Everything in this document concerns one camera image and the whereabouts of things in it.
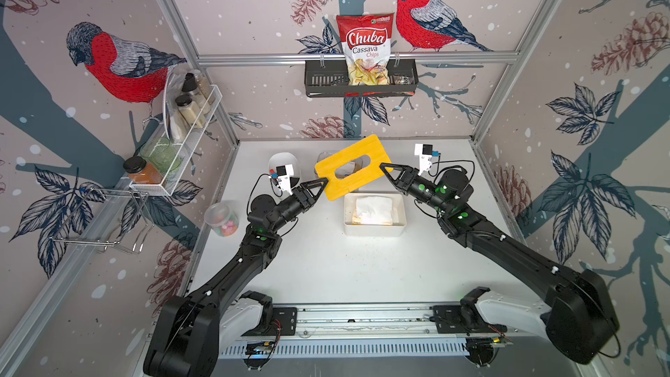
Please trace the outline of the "yellow tissue box lid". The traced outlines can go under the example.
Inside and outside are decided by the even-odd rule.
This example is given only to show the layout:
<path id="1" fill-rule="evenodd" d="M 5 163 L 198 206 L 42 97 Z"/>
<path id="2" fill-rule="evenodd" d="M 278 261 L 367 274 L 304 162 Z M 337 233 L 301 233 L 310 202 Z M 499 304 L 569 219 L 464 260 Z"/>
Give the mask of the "yellow tissue box lid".
<path id="1" fill-rule="evenodd" d="M 370 163 L 364 169 L 343 179 L 335 175 L 338 168 L 363 156 L 370 158 Z M 330 201 L 335 201 L 384 176 L 380 169 L 382 162 L 391 163 L 391 159 L 379 137 L 373 134 L 317 162 L 315 171 L 319 178 L 328 179 L 326 196 Z"/>

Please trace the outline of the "white tissue paper pack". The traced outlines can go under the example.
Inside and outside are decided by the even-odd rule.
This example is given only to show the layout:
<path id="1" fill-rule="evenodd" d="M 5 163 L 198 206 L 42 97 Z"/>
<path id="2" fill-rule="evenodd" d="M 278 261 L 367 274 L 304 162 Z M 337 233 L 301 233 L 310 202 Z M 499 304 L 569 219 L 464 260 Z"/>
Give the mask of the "white tissue paper pack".
<path id="1" fill-rule="evenodd" d="M 392 225 L 394 223 L 393 200 L 389 197 L 358 198 L 352 213 L 352 223 L 357 225 Z"/>

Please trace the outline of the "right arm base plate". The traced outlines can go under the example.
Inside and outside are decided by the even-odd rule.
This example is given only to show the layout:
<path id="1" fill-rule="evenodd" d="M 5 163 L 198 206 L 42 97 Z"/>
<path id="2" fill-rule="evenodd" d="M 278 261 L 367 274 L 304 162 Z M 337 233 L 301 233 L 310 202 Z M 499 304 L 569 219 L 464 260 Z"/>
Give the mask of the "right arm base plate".
<path id="1" fill-rule="evenodd" d="M 436 324 L 439 334 L 507 333 L 504 325 L 486 322 L 479 312 L 471 307 L 458 304 L 433 305 L 430 320 Z"/>

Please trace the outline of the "clear plastic cup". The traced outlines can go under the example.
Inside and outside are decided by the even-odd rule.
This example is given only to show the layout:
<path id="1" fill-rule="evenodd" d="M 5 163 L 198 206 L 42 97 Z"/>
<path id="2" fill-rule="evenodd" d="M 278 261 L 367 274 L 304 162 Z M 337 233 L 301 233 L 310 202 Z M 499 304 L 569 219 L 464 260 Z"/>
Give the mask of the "clear plastic cup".
<path id="1" fill-rule="evenodd" d="M 204 221 L 221 237 L 233 235 L 239 226 L 237 214 L 225 202 L 218 202 L 207 208 Z"/>

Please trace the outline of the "white oval cup holder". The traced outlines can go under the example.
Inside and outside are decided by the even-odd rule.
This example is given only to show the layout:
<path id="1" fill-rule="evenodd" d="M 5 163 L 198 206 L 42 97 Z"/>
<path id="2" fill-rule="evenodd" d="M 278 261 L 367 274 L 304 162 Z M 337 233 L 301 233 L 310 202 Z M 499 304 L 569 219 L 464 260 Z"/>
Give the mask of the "white oval cup holder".
<path id="1" fill-rule="evenodd" d="M 295 155 L 282 152 L 273 155 L 268 162 L 268 173 L 274 190 L 280 190 L 279 177 L 287 176 L 290 180 L 291 189 L 300 183 L 301 170 Z"/>

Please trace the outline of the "black wall basket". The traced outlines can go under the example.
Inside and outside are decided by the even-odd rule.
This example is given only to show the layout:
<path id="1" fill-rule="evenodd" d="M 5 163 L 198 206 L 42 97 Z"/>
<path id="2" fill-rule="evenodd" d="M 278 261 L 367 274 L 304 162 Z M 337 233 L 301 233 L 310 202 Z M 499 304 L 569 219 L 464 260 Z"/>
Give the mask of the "black wall basket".
<path id="1" fill-rule="evenodd" d="M 366 70 L 344 60 L 307 61 L 305 93 L 311 98 L 412 96 L 418 86 L 413 59 L 396 60 L 386 67 Z"/>

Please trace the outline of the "beige bottle black cap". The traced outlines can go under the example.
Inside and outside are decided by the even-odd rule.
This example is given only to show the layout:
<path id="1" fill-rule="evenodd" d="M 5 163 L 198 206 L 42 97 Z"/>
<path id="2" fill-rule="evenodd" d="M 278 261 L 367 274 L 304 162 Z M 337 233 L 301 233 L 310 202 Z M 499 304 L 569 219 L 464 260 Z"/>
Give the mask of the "beige bottle black cap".
<path id="1" fill-rule="evenodd" d="M 202 110 L 203 114 L 208 114 L 211 112 L 211 106 L 207 96 L 202 94 L 196 76 L 193 73 L 187 73 L 185 75 L 185 80 L 183 82 L 181 91 L 191 97 L 192 101 L 197 104 L 200 110 Z"/>
<path id="2" fill-rule="evenodd" d="M 190 127 L 204 129 L 206 119 L 200 106 L 192 99 L 189 94 L 181 94 L 175 100 L 176 106 L 183 119 Z"/>

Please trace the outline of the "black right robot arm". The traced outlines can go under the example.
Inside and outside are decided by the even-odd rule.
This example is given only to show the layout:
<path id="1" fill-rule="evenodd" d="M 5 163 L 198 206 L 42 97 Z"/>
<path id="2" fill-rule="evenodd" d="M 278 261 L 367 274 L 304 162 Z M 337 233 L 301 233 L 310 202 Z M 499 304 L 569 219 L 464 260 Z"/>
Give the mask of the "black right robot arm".
<path id="1" fill-rule="evenodd" d="M 618 338 L 619 320 L 604 279 L 532 251 L 472 209 L 468 200 L 474 189 L 466 169 L 447 168 L 437 183 L 408 165 L 383 162 L 380 170 L 401 194 L 429 206 L 448 238 L 502 267 L 548 305 L 541 328 L 567 358 L 586 365 L 609 340 Z"/>

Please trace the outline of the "orange spice jar black lid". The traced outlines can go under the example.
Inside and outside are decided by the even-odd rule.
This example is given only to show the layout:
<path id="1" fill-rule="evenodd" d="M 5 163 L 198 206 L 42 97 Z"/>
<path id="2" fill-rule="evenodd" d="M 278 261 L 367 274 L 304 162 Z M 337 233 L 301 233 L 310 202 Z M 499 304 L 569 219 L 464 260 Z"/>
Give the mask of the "orange spice jar black lid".
<path id="1" fill-rule="evenodd" d="M 125 160 L 123 169 L 128 177 L 137 184 L 160 184 L 163 179 L 160 171 L 151 162 L 139 155 Z"/>

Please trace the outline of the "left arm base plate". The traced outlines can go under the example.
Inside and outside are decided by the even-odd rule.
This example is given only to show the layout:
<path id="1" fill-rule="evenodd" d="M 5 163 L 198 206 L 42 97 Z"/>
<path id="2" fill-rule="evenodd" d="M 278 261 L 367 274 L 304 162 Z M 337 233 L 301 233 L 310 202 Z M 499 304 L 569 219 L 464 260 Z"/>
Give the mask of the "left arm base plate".
<path id="1" fill-rule="evenodd" d="M 298 322 L 295 307 L 273 307 L 271 313 L 263 312 L 259 324 L 243 334 L 244 337 L 294 336 Z"/>

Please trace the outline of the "bamboo tissue box lid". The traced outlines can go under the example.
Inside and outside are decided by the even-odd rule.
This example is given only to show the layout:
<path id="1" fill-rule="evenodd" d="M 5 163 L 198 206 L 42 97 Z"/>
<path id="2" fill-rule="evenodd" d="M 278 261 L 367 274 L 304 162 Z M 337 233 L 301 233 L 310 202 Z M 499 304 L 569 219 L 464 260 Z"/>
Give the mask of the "bamboo tissue box lid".
<path id="1" fill-rule="evenodd" d="M 357 173 L 357 172 L 361 171 L 361 169 L 364 169 L 364 167 L 366 167 L 366 164 L 364 162 L 361 162 L 361 161 L 354 162 L 353 172 Z"/>

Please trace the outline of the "white plastic tissue box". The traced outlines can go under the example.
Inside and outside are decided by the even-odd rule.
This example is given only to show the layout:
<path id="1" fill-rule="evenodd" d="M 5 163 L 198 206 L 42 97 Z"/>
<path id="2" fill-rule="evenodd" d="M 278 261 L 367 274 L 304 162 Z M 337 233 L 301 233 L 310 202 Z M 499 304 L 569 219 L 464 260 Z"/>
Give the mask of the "white plastic tissue box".
<path id="1" fill-rule="evenodd" d="M 344 233 L 349 237 L 399 237 L 407 225 L 401 194 L 356 192 L 344 197 Z"/>

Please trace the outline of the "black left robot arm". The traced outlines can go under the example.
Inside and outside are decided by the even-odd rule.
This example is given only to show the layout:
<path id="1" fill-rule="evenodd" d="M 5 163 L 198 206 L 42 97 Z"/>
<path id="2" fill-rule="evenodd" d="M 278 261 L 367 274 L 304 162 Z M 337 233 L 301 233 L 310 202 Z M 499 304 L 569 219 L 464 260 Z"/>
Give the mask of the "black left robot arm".
<path id="1" fill-rule="evenodd" d="M 270 298 L 244 289 L 277 256 L 280 230 L 311 209 L 326 189 L 319 178 L 298 184 L 286 199 L 251 195 L 248 225 L 233 258 L 205 284 L 163 307 L 143 363 L 148 376 L 209 376 L 225 335 L 237 340 L 270 323 Z"/>

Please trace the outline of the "green item in bag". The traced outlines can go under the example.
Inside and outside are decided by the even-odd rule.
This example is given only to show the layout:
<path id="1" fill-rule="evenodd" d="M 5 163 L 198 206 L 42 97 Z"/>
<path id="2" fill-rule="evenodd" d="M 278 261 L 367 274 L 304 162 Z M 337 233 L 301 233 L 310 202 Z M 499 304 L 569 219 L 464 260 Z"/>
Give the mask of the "green item in bag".
<path id="1" fill-rule="evenodd" d="M 166 137 L 147 141 L 140 149 L 139 156 L 150 162 L 162 176 L 178 170 L 183 159 L 179 155 L 180 147 Z"/>

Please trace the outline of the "red Chuba chips bag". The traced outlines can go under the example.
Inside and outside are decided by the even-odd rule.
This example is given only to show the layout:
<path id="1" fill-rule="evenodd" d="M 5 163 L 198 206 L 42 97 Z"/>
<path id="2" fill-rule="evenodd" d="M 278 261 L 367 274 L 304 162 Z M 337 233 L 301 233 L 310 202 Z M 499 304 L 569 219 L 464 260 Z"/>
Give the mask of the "red Chuba chips bag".
<path id="1" fill-rule="evenodd" d="M 351 86 L 390 84 L 394 14 L 336 17 Z"/>

